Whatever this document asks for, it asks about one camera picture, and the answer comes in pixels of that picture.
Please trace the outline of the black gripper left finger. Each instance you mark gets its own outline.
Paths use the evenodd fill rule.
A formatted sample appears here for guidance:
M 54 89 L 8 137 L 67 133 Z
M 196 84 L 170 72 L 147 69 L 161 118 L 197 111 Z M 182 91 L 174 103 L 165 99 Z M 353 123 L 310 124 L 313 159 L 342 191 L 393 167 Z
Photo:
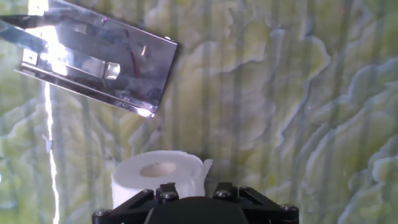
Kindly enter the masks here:
M 91 216 L 92 224 L 144 224 L 150 211 L 158 205 L 179 199 L 175 183 L 144 189 L 118 207 L 99 209 Z

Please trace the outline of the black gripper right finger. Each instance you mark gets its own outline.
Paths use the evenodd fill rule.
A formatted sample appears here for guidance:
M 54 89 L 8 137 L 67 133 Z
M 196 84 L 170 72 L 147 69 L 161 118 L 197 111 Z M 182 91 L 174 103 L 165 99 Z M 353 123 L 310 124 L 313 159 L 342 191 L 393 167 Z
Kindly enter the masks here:
M 212 198 L 236 205 L 239 215 L 248 223 L 299 224 L 299 208 L 277 204 L 252 187 L 237 187 L 231 182 L 220 182 Z

